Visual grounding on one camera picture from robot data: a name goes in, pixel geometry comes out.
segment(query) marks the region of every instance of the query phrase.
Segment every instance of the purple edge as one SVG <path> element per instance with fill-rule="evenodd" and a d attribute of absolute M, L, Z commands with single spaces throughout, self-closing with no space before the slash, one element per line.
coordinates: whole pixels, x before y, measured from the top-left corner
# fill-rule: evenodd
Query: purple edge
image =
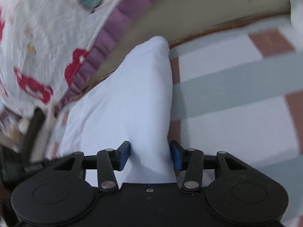
<path fill-rule="evenodd" d="M 69 89 L 55 107 L 57 114 L 74 96 L 81 93 L 86 83 L 98 71 L 99 66 L 110 55 L 112 49 L 123 37 L 128 27 L 143 14 L 153 1 L 155 0 L 120 1 L 100 30 L 96 41 L 75 75 Z"/>

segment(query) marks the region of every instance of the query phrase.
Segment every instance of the bed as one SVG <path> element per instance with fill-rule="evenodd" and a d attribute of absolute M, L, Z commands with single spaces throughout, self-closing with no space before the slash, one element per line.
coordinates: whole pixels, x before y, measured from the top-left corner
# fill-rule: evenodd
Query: bed
<path fill-rule="evenodd" d="M 134 46 L 160 35 L 171 48 L 168 140 L 206 154 L 224 146 L 277 180 L 290 195 L 282 221 L 287 227 L 299 227 L 303 215 L 302 178 L 298 176 L 303 165 L 303 37 L 290 17 L 289 0 L 157 0 L 143 10 L 110 50 L 104 51 L 104 44 L 91 46 L 104 54 L 85 78 L 75 85 L 72 82 L 56 99 L 58 116 L 48 145 L 37 145 L 32 160 L 83 150 L 81 146 L 67 148 L 62 141 L 67 134 L 74 135 L 66 132 L 71 126 L 69 118 L 70 124 L 75 123 L 75 115 L 73 122 L 69 116 L 71 110 L 78 110 L 95 89 L 86 92 L 85 88 L 106 85 Z M 82 64 L 94 61 L 89 54 L 85 57 Z M 83 77 L 85 71 L 80 72 L 74 79 Z M 88 180 L 94 177 L 94 172 L 89 173 Z M 205 176 L 207 185 L 213 176 L 211 172 Z"/>

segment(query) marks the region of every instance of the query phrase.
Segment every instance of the white fabric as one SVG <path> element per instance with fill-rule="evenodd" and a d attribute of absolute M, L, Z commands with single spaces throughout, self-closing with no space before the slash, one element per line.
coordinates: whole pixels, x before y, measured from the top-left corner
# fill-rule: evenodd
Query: white fabric
<path fill-rule="evenodd" d="M 95 155 L 128 140 L 131 156 L 125 169 L 115 172 L 119 186 L 175 182 L 167 142 L 171 103 L 169 46 L 153 37 L 71 109 L 59 153 Z M 86 180 L 97 186 L 96 174 L 88 172 Z"/>
<path fill-rule="evenodd" d="M 290 0 L 291 4 L 291 24 L 303 33 L 303 0 Z"/>
<path fill-rule="evenodd" d="M 0 0 L 3 103 L 24 117 L 57 103 L 119 1 L 91 13 L 79 0 Z"/>
<path fill-rule="evenodd" d="M 179 55 L 179 62 L 184 62 L 179 64 L 180 82 L 261 59 L 247 34 L 228 38 Z"/>

